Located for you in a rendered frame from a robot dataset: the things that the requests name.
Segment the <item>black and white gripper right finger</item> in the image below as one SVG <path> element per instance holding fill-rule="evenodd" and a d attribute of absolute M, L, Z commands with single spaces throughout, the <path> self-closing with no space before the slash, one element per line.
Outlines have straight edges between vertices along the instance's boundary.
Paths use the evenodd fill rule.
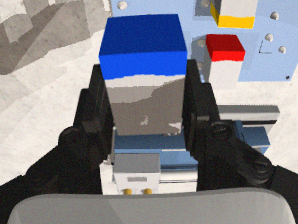
<path fill-rule="evenodd" d="M 187 59 L 182 123 L 186 151 L 198 161 L 196 191 L 237 185 L 275 191 L 288 202 L 298 224 L 298 174 L 272 165 L 237 138 L 229 122 L 220 119 L 212 85 L 201 82 L 196 59 Z"/>

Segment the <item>white block with yellow end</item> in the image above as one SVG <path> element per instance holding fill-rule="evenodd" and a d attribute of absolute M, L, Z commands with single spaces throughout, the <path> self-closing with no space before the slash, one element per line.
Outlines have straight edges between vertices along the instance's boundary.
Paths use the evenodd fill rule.
<path fill-rule="evenodd" d="M 253 28 L 258 0 L 211 0 L 218 27 Z"/>

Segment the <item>grey block with blue end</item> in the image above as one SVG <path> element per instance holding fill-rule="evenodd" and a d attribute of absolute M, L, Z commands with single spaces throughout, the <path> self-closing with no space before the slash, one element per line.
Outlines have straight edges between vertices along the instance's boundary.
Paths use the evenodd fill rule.
<path fill-rule="evenodd" d="M 109 17 L 98 57 L 118 136 L 180 133 L 187 47 L 178 14 Z"/>

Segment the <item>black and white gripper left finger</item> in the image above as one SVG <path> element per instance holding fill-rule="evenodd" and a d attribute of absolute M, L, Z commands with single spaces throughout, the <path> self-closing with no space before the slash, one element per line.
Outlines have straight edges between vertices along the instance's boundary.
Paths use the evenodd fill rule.
<path fill-rule="evenodd" d="M 113 124 L 102 70 L 94 64 L 89 87 L 80 91 L 73 126 L 25 175 L 0 186 L 0 224 L 7 224 L 17 203 L 32 196 L 103 194 L 99 165 L 111 154 Z"/>

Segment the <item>white block with red end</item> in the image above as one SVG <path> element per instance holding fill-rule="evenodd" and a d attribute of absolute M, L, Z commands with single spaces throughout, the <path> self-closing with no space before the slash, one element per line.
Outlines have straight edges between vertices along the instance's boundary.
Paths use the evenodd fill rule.
<path fill-rule="evenodd" d="M 237 35 L 206 34 L 202 74 L 213 90 L 235 90 L 245 50 Z"/>

